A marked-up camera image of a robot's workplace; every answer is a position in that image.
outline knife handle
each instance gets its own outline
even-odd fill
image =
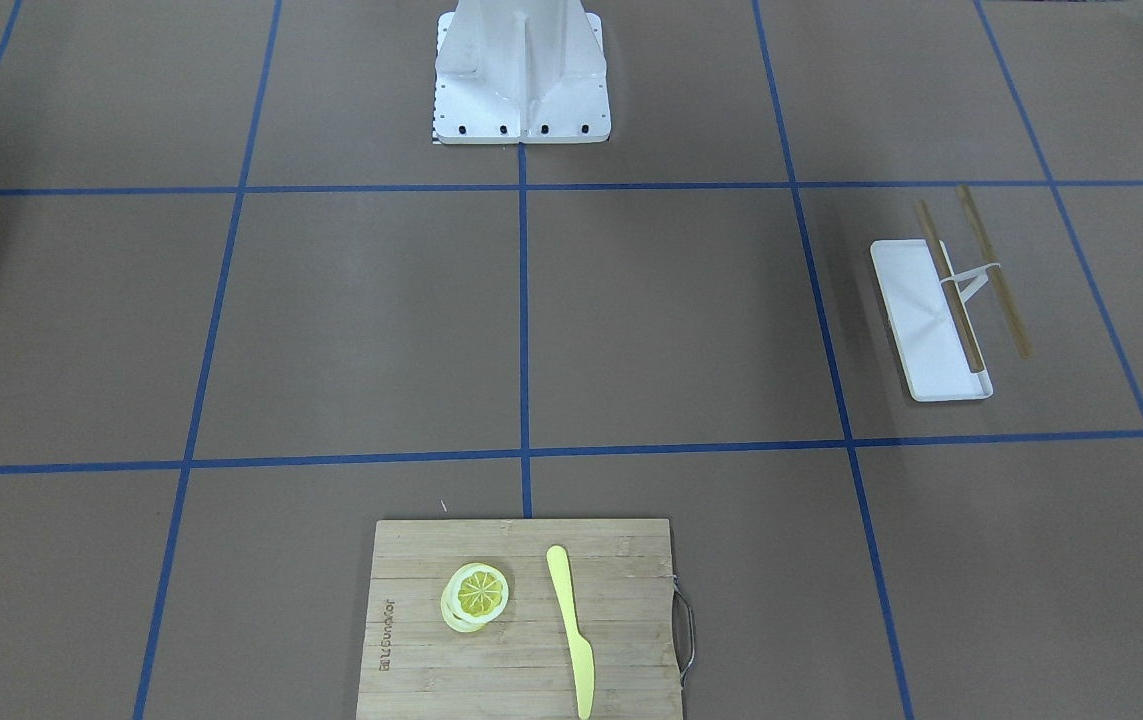
[[[562,611],[562,624],[567,635],[580,634],[580,624],[575,618],[575,591],[572,591],[572,561],[567,559],[567,547],[561,544],[549,546],[544,553],[549,563],[549,577],[553,578],[553,592],[558,597],[558,610]]]

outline cutting board handle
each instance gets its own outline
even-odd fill
[[[681,657],[677,659],[677,669],[681,671],[679,683],[682,688],[686,688],[686,674],[690,673],[692,666],[695,665],[695,610],[692,609],[690,601],[687,601],[686,595],[682,594],[681,585],[677,584],[677,575],[673,575],[673,603],[681,605],[686,615],[686,647],[689,648],[690,656],[687,657],[685,664]],[[681,648],[682,645],[677,642],[677,627],[673,629],[673,633],[676,633],[673,646]]]

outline metal handle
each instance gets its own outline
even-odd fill
[[[686,661],[686,665],[682,665],[681,659],[677,662],[677,666],[681,670],[679,685],[685,688],[686,674],[690,673],[692,666],[695,665],[695,610],[692,609],[690,601],[686,600],[686,595],[682,594],[682,589],[679,584],[677,584],[677,575],[673,575],[673,600],[681,601],[682,607],[686,610],[686,643],[687,647],[692,648],[692,656]]]

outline knife blade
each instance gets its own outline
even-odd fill
[[[589,720],[593,712],[593,646],[580,633],[575,616],[575,591],[572,589],[572,561],[567,559],[567,547],[554,544],[544,553],[549,563],[549,577],[553,579],[553,592],[558,595],[558,609],[562,611],[562,625],[567,630],[567,647],[572,651],[572,674],[575,675],[575,705],[580,720]]]

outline lemon slice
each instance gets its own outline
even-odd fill
[[[442,591],[442,619],[461,633],[474,633],[507,605],[507,579],[483,562],[456,570]]]

